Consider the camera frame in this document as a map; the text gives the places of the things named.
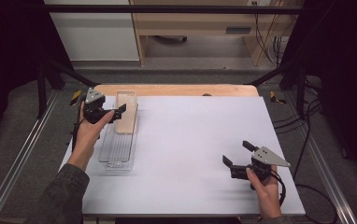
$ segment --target cabinet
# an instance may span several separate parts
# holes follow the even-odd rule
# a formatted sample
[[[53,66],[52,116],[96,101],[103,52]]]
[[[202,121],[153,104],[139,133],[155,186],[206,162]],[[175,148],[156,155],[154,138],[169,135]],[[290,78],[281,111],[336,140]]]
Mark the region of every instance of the cabinet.
[[[301,6],[302,0],[251,1],[260,6]],[[131,5],[184,5],[184,6],[248,6],[247,0],[130,0]],[[290,15],[236,14],[134,14],[137,47],[143,63],[147,40],[150,35],[241,35],[246,42],[254,65],[259,65],[264,56],[256,39],[256,26],[260,30],[265,46],[271,36],[289,36],[295,25]]]
[[[129,5],[127,0],[45,0],[46,4]],[[139,61],[130,13],[51,13],[73,65]]]

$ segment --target gray floor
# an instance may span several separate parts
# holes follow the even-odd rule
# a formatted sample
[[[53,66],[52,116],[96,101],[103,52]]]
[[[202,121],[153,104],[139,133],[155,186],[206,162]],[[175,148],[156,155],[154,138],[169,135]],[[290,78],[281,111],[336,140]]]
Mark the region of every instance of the gray floor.
[[[261,67],[253,67],[240,37],[217,36],[209,38],[189,36],[187,43],[151,39],[145,66],[123,64],[125,63],[114,69],[99,67],[96,68],[97,70],[82,68],[78,71],[85,77],[102,83],[243,84],[260,77],[274,67],[267,59],[264,59]],[[57,105],[51,112],[49,121],[7,198],[0,218],[24,218],[58,170],[67,143],[71,139],[70,132],[76,115],[76,108],[69,105],[71,97],[74,91],[86,89],[70,77],[64,79],[67,84],[63,91],[59,91]],[[279,77],[276,77],[258,88],[260,95],[265,98],[265,104],[273,121],[293,115],[288,104],[272,103],[269,100],[271,91],[274,91],[279,99],[287,96],[279,90],[278,80]],[[310,77],[309,80],[315,85],[320,85],[315,77]],[[36,93],[36,83],[30,82],[9,95],[9,106],[0,123],[0,185],[36,122]],[[307,91],[306,98],[311,102],[316,97]],[[299,128],[282,133],[291,127],[278,129],[277,133],[286,160],[293,165],[293,171],[304,137]],[[311,133],[357,219],[357,162],[342,158],[340,145],[322,113],[316,113],[311,117]],[[296,182],[326,192],[308,148]],[[301,189],[299,192],[309,216],[321,222],[332,220],[333,211],[320,195],[307,189]],[[294,220],[298,223],[308,223],[304,217],[296,217]]]

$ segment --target hand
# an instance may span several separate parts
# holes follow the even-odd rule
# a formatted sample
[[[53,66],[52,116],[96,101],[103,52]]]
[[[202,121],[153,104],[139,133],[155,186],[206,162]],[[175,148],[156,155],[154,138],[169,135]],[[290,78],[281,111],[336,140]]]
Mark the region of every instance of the hand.
[[[277,166],[272,165],[272,170],[277,171]],[[258,196],[258,206],[261,217],[268,220],[275,217],[281,217],[280,204],[278,201],[278,181],[269,176],[263,183],[258,176],[250,169],[246,169],[250,183],[254,186]]]
[[[97,123],[91,124],[83,117],[82,109],[83,104],[80,109],[79,120],[81,120],[81,122],[77,133],[77,142],[73,154],[71,154],[67,163],[75,165],[82,171],[85,171],[89,159],[93,154],[94,144],[96,144],[103,127],[112,119],[114,111],[108,112]]]

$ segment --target transparent box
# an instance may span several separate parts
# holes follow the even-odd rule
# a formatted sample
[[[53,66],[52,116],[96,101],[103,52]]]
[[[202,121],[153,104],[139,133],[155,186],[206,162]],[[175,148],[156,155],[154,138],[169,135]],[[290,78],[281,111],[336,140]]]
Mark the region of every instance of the transparent box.
[[[107,164],[107,171],[131,171],[133,169],[138,124],[137,105],[136,111],[132,111],[131,113],[131,117],[134,119],[133,130],[131,132],[117,133],[116,120],[107,125],[106,135],[99,156],[99,161]]]

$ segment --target white tabletop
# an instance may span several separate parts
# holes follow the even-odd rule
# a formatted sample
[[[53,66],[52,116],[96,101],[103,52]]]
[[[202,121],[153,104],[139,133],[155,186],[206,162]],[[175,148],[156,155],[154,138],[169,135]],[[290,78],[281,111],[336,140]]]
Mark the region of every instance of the white tabletop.
[[[104,108],[115,97],[108,96]],[[133,170],[111,173],[98,161],[106,128],[87,168],[91,182],[85,215],[112,217],[208,217],[259,214],[250,182],[232,179],[221,159],[250,164],[247,140],[284,158],[262,97],[139,96]],[[71,152],[67,149],[63,164]],[[288,168],[286,215],[305,213]]]

